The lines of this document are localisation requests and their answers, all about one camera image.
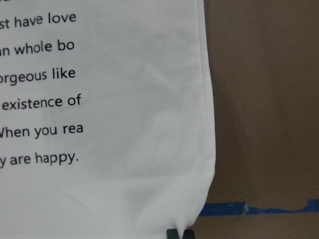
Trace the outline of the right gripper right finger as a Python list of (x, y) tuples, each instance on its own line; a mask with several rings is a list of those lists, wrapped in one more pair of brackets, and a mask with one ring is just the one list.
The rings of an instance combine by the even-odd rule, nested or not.
[(194, 231), (191, 229), (186, 229), (183, 232), (182, 239), (195, 239)]

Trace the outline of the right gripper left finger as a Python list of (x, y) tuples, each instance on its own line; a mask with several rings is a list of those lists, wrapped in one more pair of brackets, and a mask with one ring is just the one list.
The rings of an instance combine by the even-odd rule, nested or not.
[(179, 239), (179, 234), (177, 229), (168, 229), (166, 230), (167, 239)]

